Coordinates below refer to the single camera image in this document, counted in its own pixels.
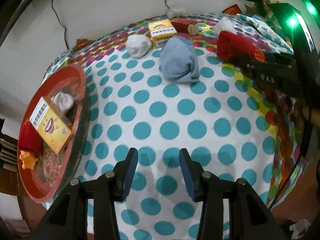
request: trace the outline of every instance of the orange toy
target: orange toy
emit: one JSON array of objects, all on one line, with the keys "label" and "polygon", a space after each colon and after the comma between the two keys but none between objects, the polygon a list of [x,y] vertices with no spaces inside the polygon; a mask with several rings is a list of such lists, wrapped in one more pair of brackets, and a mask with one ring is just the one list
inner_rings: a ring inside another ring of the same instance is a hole
[{"label": "orange toy", "polygon": [[36,162],[39,160],[31,152],[21,151],[19,159],[22,160],[22,168],[25,169],[34,169]]}]

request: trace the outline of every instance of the white wall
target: white wall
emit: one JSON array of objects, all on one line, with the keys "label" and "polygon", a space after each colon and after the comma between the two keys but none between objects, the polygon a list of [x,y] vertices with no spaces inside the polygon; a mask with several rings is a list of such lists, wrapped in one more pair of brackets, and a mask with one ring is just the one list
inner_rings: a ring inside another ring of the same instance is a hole
[{"label": "white wall", "polygon": [[16,196],[0,193],[0,216],[2,219],[22,220]]},{"label": "white wall", "polygon": [[[0,107],[18,122],[48,65],[65,50],[63,29],[50,1],[34,0],[0,47]],[[320,31],[303,3],[281,1],[302,12],[319,49]],[[235,3],[244,7],[244,0],[168,0],[169,6],[183,5],[189,13],[221,12]],[[68,28],[70,47],[77,38],[96,39],[122,25],[166,12],[164,0],[54,0],[54,7]]]}]

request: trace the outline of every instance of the wooden floor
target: wooden floor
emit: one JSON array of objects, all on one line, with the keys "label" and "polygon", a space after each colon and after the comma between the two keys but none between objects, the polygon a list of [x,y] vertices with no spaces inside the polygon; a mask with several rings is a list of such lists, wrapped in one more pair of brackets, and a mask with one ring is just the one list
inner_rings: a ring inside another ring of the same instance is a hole
[{"label": "wooden floor", "polygon": [[[315,160],[309,165],[292,192],[281,204],[272,209],[272,214],[279,223],[287,219],[297,222],[303,218],[311,223],[316,217],[320,210],[320,203],[316,199],[317,162],[318,160]],[[44,216],[46,209],[29,198],[21,183],[19,184],[19,191],[20,197],[18,199],[22,217],[27,221],[30,230],[33,231]],[[94,240],[93,235],[88,234],[88,240]]]}]

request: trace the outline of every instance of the red sock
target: red sock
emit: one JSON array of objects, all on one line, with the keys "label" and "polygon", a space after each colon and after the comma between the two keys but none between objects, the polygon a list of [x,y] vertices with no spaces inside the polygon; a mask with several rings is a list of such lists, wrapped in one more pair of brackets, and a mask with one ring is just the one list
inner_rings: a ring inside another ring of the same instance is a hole
[{"label": "red sock", "polygon": [[223,61],[230,61],[233,57],[247,57],[265,62],[263,52],[245,37],[222,31],[217,43],[217,56]]},{"label": "red sock", "polygon": [[43,154],[43,140],[29,120],[20,129],[18,146],[20,150],[33,151],[39,156]]}]

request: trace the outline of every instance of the metal screw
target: metal screw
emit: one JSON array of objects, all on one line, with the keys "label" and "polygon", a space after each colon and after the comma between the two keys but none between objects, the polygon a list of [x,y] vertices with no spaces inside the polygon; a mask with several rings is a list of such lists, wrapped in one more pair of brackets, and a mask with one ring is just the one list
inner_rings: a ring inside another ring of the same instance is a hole
[{"label": "metal screw", "polygon": [[114,175],[115,175],[115,173],[114,173],[113,171],[107,171],[107,172],[105,173],[105,176],[106,176],[107,178],[112,178]]},{"label": "metal screw", "polygon": [[243,178],[239,178],[238,179],[238,183],[241,184],[241,185],[245,185],[245,184],[247,184],[247,181],[245,179],[243,179]]},{"label": "metal screw", "polygon": [[70,184],[72,185],[72,186],[75,186],[75,185],[77,185],[79,183],[79,179],[72,179],[72,180],[70,180]]},{"label": "metal screw", "polygon": [[204,177],[204,178],[210,178],[210,177],[211,177],[211,172],[210,172],[210,171],[204,171],[204,172],[202,172],[202,177]]}]

